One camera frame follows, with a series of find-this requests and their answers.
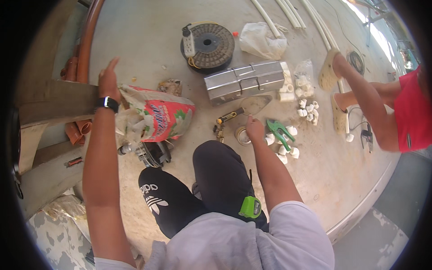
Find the person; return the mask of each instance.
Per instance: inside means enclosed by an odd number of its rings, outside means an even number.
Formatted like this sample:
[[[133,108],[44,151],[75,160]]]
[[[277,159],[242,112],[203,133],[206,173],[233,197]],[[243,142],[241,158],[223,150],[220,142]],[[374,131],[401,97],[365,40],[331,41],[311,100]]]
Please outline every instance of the person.
[[[346,130],[347,108],[359,104],[381,149],[408,152],[432,144],[431,94],[421,66],[396,82],[369,83],[338,50],[332,49],[318,83],[330,91],[340,78],[345,78],[352,91],[331,96],[334,128],[338,133]],[[394,109],[394,113],[387,114],[384,104]]]
[[[112,60],[99,75],[99,96],[119,102]],[[264,126],[249,116],[252,141],[270,222],[240,216],[246,196],[254,196],[240,156],[208,141],[193,154],[202,200],[173,175],[144,169],[138,180],[143,200],[171,240],[154,241],[144,269],[333,269],[334,254],[317,215],[300,197],[284,164],[264,141]],[[181,161],[174,157],[174,162]],[[98,270],[135,269],[123,228],[114,111],[98,107],[83,171],[83,195]]]

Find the red shorts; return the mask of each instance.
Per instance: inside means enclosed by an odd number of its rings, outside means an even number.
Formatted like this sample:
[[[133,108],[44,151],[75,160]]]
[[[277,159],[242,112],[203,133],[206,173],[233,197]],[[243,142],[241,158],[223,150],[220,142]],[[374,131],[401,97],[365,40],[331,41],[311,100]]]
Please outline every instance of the red shorts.
[[[432,106],[417,82],[419,68],[399,77],[402,91],[394,100],[401,152],[423,149],[432,144]]]

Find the black wristwatch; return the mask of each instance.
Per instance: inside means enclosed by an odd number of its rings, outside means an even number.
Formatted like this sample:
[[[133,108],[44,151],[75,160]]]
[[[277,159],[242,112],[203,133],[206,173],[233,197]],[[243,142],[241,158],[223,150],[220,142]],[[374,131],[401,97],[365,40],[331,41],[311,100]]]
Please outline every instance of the black wristwatch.
[[[99,107],[105,107],[105,108],[110,108],[114,111],[114,113],[118,113],[118,103],[117,101],[115,101],[114,99],[110,98],[109,96],[106,96],[104,98],[99,98],[96,102],[96,108]]]

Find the slipper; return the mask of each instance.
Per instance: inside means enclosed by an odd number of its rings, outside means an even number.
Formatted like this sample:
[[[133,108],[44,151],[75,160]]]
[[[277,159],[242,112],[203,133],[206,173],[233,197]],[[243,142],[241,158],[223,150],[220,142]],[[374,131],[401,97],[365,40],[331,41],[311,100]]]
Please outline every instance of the slipper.
[[[328,51],[327,56],[325,57],[320,75],[318,76],[318,85],[323,90],[330,91],[339,80],[333,71],[333,59],[338,53],[340,53],[339,50],[333,48]]]
[[[331,94],[331,107],[333,109],[333,125],[334,129],[338,134],[346,133],[346,127],[348,123],[347,110],[342,111],[334,99],[334,93]]]

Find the hand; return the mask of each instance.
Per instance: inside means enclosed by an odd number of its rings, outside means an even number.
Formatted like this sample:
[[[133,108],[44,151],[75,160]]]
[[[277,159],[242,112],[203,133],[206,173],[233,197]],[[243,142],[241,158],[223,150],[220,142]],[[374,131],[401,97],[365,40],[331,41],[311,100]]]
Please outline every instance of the hand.
[[[258,119],[254,119],[251,114],[246,124],[246,134],[252,143],[264,141],[264,126]]]
[[[117,65],[119,57],[114,57],[109,62],[106,69],[102,69],[99,73],[99,97],[104,98],[109,96],[110,98],[120,103],[120,91],[117,88],[117,77],[114,72],[115,65]]]

